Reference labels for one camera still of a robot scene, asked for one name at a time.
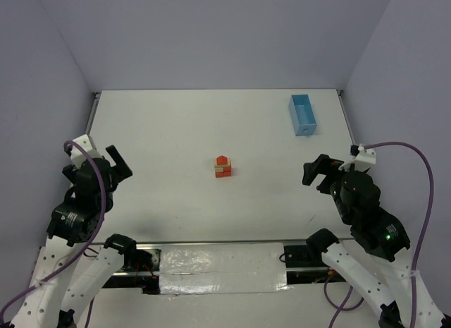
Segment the light blue plastic box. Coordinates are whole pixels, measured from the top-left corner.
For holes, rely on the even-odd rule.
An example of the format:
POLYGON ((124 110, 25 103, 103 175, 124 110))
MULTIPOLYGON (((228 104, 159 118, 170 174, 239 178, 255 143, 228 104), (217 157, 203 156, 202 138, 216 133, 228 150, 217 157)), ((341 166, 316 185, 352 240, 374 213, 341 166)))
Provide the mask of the light blue plastic box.
POLYGON ((288 104, 293 130, 296 136, 312 136, 317 123, 309 95, 292 95, 288 104))

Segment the long natural wood block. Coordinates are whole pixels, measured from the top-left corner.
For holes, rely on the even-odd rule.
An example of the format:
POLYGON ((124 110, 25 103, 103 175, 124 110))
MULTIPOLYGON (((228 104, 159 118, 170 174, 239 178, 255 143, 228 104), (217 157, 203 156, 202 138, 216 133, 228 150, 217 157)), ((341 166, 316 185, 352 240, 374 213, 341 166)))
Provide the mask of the long natural wood block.
POLYGON ((232 167, 231 159, 225 156, 219 156, 214 160, 214 167, 216 169, 223 169, 226 167, 232 167))

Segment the plain red wood block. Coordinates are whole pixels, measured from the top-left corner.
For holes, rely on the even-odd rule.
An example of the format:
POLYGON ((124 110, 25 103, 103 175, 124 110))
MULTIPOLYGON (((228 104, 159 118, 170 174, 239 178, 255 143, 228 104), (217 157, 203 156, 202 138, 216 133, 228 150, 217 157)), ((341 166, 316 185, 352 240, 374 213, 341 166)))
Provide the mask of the plain red wood block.
POLYGON ((230 165, 230 159, 224 155, 220 155, 217 158, 215 158, 215 165, 217 166, 230 165))

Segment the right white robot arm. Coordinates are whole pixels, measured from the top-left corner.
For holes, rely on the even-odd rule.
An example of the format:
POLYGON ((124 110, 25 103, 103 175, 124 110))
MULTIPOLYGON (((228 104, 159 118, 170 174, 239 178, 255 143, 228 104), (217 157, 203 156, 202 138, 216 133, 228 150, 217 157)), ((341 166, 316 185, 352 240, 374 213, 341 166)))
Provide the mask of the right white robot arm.
POLYGON ((398 218, 380 206, 381 191, 366 171, 320 154, 303 166, 302 183, 330 195, 353 239, 377 265, 383 279, 357 262, 328 229, 306 240, 309 254, 334 269, 368 303, 379 327, 449 327, 414 269, 410 239, 398 218))

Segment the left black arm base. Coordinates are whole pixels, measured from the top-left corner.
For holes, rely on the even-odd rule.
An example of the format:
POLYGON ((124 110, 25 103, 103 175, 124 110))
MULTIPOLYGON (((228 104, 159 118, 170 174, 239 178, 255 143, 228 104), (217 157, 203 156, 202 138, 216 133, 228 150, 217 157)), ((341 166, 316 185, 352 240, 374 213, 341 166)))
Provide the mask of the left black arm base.
POLYGON ((127 236, 113 234, 106 239, 103 248, 113 248, 122 256, 121 265, 103 288, 138 288, 143 294, 158 295, 161 250, 145 250, 127 236))

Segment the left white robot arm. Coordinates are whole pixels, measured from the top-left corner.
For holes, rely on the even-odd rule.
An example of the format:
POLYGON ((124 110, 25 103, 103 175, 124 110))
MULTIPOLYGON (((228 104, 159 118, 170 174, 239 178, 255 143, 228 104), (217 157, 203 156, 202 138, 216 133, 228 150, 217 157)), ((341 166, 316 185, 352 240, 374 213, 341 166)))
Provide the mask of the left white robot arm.
POLYGON ((64 148, 71 163, 63 168, 63 175, 71 187, 51 214, 35 279, 1 309, 4 314, 15 302, 23 302, 11 320, 1 320, 2 327, 76 327, 83 314, 92 314, 96 295, 116 272, 148 272, 157 278, 159 251, 140 250, 135 240, 117 233, 105 240, 91 265, 73 278, 113 207, 113 193, 132 176, 132 170, 113 145, 106 148, 109 158, 88 140, 71 140, 64 148))

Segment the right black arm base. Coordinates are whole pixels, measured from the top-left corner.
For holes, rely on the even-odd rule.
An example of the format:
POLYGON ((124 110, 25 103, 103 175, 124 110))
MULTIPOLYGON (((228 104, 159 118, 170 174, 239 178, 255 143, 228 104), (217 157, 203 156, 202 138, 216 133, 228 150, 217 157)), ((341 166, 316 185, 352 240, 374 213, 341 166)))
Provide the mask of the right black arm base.
POLYGON ((288 285, 323 284, 329 276, 332 276, 332 282, 344 282, 321 259, 321 253, 325 253, 333 243, 339 243, 338 238, 328 229, 320 229, 304 243, 285 245, 279 260, 287 270, 288 285))

